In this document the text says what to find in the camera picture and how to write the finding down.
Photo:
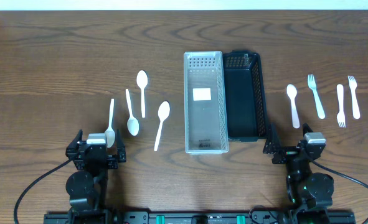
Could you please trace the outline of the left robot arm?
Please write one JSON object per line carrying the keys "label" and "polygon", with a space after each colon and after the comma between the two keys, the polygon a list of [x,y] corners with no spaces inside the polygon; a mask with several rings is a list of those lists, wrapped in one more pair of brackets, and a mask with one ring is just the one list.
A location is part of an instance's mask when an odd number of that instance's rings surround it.
{"label": "left robot arm", "polygon": [[108,171],[126,162],[125,145],[119,131],[112,144],[116,146],[116,154],[108,153],[104,133],[89,134],[85,141],[82,136],[83,131],[79,130],[65,151],[77,169],[68,178],[66,191],[70,196],[70,205],[79,212],[105,208]]}

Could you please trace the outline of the white fork long handle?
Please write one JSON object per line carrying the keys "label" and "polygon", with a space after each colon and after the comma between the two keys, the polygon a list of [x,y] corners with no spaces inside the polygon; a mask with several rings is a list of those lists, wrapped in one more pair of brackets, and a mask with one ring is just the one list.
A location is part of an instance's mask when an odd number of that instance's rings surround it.
{"label": "white fork long handle", "polygon": [[309,74],[308,78],[307,78],[307,81],[308,81],[309,88],[313,92],[318,118],[319,119],[324,119],[326,117],[326,115],[325,115],[321,100],[320,100],[319,95],[318,95],[316,80],[314,78],[314,75]]}

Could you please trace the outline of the white fork tines down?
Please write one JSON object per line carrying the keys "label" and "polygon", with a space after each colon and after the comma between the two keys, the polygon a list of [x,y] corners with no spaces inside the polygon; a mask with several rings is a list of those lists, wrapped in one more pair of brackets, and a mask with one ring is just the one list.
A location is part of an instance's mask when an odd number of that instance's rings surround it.
{"label": "white fork tines down", "polygon": [[338,84],[337,90],[337,100],[339,105],[339,112],[337,114],[337,123],[340,128],[346,127],[346,119],[344,114],[344,87],[342,84]]}

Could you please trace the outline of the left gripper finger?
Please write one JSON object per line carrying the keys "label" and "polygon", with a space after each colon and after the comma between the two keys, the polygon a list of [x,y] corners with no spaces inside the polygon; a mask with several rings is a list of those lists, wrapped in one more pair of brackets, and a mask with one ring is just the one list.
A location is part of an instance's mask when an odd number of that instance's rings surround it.
{"label": "left gripper finger", "polygon": [[116,130],[116,148],[119,155],[126,154],[125,145],[123,143],[119,129]]}
{"label": "left gripper finger", "polygon": [[72,142],[67,146],[66,150],[77,150],[78,145],[80,141],[82,140],[83,131],[80,129],[75,136],[75,138],[72,140]]}

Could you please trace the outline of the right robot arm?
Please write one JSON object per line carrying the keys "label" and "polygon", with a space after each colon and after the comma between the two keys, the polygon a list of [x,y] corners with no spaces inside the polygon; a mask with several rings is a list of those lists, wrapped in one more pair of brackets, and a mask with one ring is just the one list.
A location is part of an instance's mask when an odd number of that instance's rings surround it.
{"label": "right robot arm", "polygon": [[333,204],[334,181],[330,175],[314,173],[310,163],[321,157],[326,147],[326,138],[314,132],[306,123],[303,139],[296,146],[282,146],[273,124],[268,126],[264,154],[271,154],[273,164],[286,167],[286,187],[289,199],[298,207],[307,210],[328,207]]}

